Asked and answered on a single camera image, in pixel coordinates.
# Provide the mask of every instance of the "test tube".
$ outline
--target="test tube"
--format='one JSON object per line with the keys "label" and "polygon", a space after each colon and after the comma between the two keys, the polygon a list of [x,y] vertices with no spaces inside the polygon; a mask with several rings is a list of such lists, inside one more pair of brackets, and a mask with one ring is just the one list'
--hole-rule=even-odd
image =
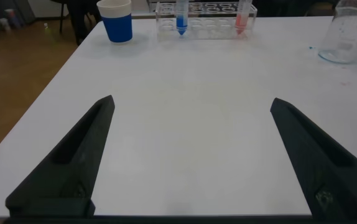
{"label": "test tube", "polygon": [[251,10],[252,0],[239,0],[238,11],[236,13],[235,28],[236,33],[240,35],[246,28]]}
{"label": "test tube", "polygon": [[188,26],[188,2],[189,0],[176,1],[176,28],[183,35]]}

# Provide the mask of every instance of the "wooden floor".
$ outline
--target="wooden floor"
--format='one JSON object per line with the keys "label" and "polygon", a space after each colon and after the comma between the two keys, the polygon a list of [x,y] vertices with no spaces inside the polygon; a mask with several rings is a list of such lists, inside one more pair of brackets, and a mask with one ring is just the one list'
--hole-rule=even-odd
{"label": "wooden floor", "polygon": [[70,21],[64,21],[63,35],[58,29],[59,21],[38,21],[0,31],[0,142],[77,48]]}

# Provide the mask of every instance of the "blue liquid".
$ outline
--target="blue liquid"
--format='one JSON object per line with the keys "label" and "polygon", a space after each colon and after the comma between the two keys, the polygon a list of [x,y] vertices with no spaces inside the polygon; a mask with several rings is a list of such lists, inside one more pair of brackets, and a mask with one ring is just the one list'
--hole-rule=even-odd
{"label": "blue liquid", "polygon": [[177,16],[176,18],[176,27],[177,31],[179,32],[180,35],[183,35],[185,31],[187,30],[187,18],[184,16]]}

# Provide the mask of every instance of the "white cup rim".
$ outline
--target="white cup rim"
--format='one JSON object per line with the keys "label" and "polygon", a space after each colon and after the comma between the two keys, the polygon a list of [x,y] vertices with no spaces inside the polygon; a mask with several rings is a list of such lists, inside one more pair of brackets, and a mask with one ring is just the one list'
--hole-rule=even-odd
{"label": "white cup rim", "polygon": [[124,6],[128,6],[131,4],[131,0],[126,0],[127,3],[126,4],[122,4],[122,5],[118,5],[118,6],[103,6],[101,5],[102,3],[105,3],[105,2],[111,2],[113,0],[101,0],[101,1],[98,1],[97,2],[97,6],[98,7],[102,7],[102,8],[107,8],[107,9],[113,9],[113,8],[117,8],[117,7],[124,7]]}

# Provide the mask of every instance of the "glass beaker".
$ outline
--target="glass beaker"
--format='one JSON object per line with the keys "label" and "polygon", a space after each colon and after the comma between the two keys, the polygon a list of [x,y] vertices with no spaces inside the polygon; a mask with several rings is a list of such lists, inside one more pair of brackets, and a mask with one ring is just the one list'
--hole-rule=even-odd
{"label": "glass beaker", "polygon": [[350,63],[357,57],[357,0],[338,3],[318,55],[337,63]]}

